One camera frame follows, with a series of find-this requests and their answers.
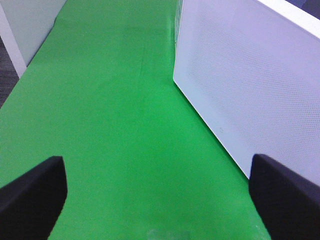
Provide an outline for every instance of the white panel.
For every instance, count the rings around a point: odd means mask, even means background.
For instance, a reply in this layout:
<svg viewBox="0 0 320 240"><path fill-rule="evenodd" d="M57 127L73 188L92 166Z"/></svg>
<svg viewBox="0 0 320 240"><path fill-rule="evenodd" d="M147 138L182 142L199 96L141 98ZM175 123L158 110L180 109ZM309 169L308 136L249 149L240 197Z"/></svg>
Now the white panel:
<svg viewBox="0 0 320 240"><path fill-rule="evenodd" d="M262 153L320 185L320 40L279 12L184 0L174 81L247 177Z"/></svg>
<svg viewBox="0 0 320 240"><path fill-rule="evenodd" d="M27 69L27 66L19 50L14 34L11 31L9 22L7 20L6 14L2 8L1 3L0 3L0 36L6 48L6 51L10 55L10 59L12 61L14 69L18 77L21 78L22 74Z"/></svg>
<svg viewBox="0 0 320 240"><path fill-rule="evenodd" d="M66 0L0 0L26 65L53 27Z"/></svg>

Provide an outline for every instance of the gray wall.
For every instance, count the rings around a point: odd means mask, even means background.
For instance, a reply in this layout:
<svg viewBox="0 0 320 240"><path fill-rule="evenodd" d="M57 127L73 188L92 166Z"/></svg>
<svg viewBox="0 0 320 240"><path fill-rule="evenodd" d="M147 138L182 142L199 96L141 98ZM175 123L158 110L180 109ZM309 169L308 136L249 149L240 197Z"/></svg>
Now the gray wall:
<svg viewBox="0 0 320 240"><path fill-rule="evenodd" d="M0 0L26 65L46 39L66 0Z"/></svg>

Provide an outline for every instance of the white perforated board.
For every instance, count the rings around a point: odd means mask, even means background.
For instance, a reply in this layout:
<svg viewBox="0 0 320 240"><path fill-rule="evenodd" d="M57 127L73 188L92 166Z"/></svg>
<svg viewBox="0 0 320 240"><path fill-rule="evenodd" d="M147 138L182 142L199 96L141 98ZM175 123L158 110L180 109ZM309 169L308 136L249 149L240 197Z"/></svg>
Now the white perforated board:
<svg viewBox="0 0 320 240"><path fill-rule="evenodd" d="M277 1L184 0L174 81L247 177L261 153L320 185L320 20Z"/></svg>

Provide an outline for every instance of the green cloth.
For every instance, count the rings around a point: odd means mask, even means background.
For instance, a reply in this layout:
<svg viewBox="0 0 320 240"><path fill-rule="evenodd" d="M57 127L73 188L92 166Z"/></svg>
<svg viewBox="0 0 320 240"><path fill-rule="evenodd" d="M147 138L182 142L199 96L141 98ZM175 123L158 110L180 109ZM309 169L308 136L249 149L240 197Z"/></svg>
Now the green cloth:
<svg viewBox="0 0 320 240"><path fill-rule="evenodd" d="M68 0L0 110L0 185L63 156L50 240L266 240L248 180L173 82L175 0Z"/></svg>

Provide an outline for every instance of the black foam pad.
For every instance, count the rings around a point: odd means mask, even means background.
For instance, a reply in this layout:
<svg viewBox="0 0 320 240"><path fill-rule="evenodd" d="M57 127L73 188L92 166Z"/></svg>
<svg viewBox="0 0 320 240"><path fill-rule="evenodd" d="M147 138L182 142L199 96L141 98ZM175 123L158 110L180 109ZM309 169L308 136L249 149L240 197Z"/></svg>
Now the black foam pad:
<svg viewBox="0 0 320 240"><path fill-rule="evenodd" d="M0 239L45 240L67 198L61 156L53 156L0 189Z"/></svg>
<svg viewBox="0 0 320 240"><path fill-rule="evenodd" d="M320 187L267 155L252 160L249 192L273 240L320 240Z"/></svg>

